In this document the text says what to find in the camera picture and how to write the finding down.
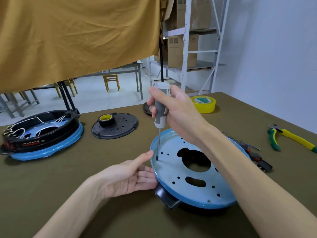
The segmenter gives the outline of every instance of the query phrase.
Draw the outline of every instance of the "green pliers handle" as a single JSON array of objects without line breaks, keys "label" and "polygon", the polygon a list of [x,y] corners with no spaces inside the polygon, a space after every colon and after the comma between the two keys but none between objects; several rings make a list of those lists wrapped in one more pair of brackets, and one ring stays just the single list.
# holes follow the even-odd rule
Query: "green pliers handle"
[{"label": "green pliers handle", "polygon": [[277,132],[277,130],[275,128],[270,128],[267,131],[267,133],[269,134],[268,139],[270,141],[272,148],[276,151],[280,151],[281,149],[280,149],[280,147],[277,144],[276,139],[275,139],[276,132]]}]

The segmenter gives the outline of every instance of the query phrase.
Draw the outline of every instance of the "blue enamel plate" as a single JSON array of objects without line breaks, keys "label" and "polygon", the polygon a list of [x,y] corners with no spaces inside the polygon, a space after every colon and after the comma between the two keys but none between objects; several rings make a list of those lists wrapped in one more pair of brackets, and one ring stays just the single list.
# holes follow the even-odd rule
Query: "blue enamel plate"
[{"label": "blue enamel plate", "polygon": [[[236,202],[230,186],[209,160],[210,168],[203,172],[193,171],[184,164],[182,153],[198,154],[201,152],[198,147],[187,143],[170,128],[161,133],[159,159],[156,160],[157,141],[158,137],[150,147],[154,151],[151,164],[157,180],[168,193],[186,204],[205,209],[225,208]],[[232,143],[251,160],[237,143]]]}]

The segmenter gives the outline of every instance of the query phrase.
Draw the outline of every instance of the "hole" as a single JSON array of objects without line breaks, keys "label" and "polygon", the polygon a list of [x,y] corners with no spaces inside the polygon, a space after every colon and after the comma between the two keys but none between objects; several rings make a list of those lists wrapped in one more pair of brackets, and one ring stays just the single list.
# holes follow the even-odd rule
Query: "hole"
[{"label": "hole", "polygon": [[210,160],[198,150],[182,148],[177,152],[177,156],[182,158],[183,164],[187,168],[195,172],[205,172],[211,167]]},{"label": "hole", "polygon": [[24,136],[25,139],[28,139],[31,136],[31,134],[27,134]]},{"label": "hole", "polygon": [[40,135],[47,134],[47,133],[49,133],[49,132],[52,132],[52,131],[55,130],[55,129],[58,129],[58,127],[47,127],[47,128],[44,128],[44,129],[41,130],[41,132],[40,132],[40,131],[37,132],[36,136],[39,136],[39,134],[40,134]]},{"label": "hole", "polygon": [[187,176],[185,178],[185,181],[190,184],[190,185],[193,185],[193,186],[196,186],[196,187],[206,187],[206,182],[203,181],[203,180],[199,180],[199,179],[195,179],[195,178],[192,178],[192,177],[189,177]]}]

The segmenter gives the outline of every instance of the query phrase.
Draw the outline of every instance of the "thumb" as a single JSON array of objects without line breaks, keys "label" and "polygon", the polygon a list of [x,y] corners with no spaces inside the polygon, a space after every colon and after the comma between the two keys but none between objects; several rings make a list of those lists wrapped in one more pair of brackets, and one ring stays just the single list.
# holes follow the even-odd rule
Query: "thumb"
[{"label": "thumb", "polygon": [[157,100],[160,103],[164,104],[168,109],[175,102],[174,98],[172,98],[171,96],[166,95],[164,92],[162,92],[161,90],[159,90],[156,87],[153,87],[153,86],[150,87],[149,88],[149,93],[150,93],[150,95],[153,96],[153,98],[155,100]]},{"label": "thumb", "polygon": [[153,153],[153,150],[150,150],[147,153],[141,154],[131,162],[131,166],[136,170],[141,164],[143,164],[145,161],[148,161],[153,156]]}]

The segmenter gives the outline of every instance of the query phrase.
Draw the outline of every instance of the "yellow pliers handle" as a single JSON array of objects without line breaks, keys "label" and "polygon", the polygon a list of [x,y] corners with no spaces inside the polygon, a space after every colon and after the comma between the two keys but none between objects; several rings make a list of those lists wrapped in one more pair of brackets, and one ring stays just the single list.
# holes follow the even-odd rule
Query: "yellow pliers handle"
[{"label": "yellow pliers handle", "polygon": [[281,135],[288,137],[292,140],[295,140],[297,142],[299,142],[300,144],[304,145],[305,147],[307,147],[309,150],[317,153],[317,148],[315,147],[315,145],[313,145],[312,143],[308,142],[306,139],[303,139],[302,137],[299,137],[297,135],[292,134],[291,132],[289,132],[287,129],[281,129]]}]

